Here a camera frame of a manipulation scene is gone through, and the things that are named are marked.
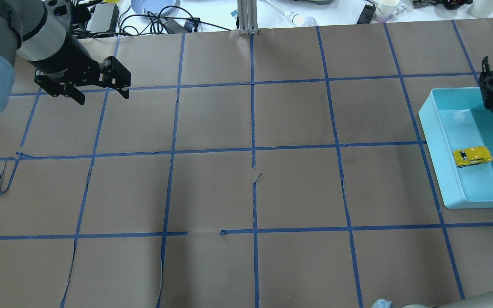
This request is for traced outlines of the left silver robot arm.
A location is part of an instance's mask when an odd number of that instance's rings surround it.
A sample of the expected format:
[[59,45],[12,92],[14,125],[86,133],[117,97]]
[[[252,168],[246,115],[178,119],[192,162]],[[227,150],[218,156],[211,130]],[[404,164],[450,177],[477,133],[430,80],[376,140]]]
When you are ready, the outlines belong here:
[[95,61],[74,36],[90,19],[86,5],[70,0],[0,0],[0,113],[15,82],[17,56],[35,68],[34,82],[50,96],[83,105],[81,86],[116,90],[129,99],[131,72],[114,56]]

